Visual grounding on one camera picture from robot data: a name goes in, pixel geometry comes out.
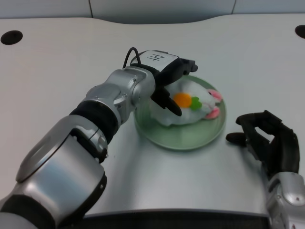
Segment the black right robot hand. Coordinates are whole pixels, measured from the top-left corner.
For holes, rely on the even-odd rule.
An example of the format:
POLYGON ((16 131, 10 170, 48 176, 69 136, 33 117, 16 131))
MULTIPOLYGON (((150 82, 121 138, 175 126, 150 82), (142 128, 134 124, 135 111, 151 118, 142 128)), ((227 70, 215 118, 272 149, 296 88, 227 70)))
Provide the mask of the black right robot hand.
POLYGON ((236 123, 241 133, 229 133, 226 140, 246 147, 256 160, 261 161, 271 179, 280 172, 299 172, 300 150, 297 135, 282 120, 265 110, 239 116, 236 123))

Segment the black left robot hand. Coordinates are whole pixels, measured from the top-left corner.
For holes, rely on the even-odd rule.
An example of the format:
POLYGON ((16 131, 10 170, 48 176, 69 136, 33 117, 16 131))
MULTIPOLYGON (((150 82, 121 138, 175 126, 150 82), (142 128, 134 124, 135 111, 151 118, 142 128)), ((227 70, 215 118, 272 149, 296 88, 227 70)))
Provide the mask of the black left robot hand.
POLYGON ((153 50, 141 52, 131 60, 130 64, 146 69, 153 74, 155 90, 151 95, 151 100, 161 108, 167 108, 173 114, 181 116, 180 107, 170 98, 170 93, 165 87, 178 81, 183 75, 197 71, 198 66, 195 61, 153 50))

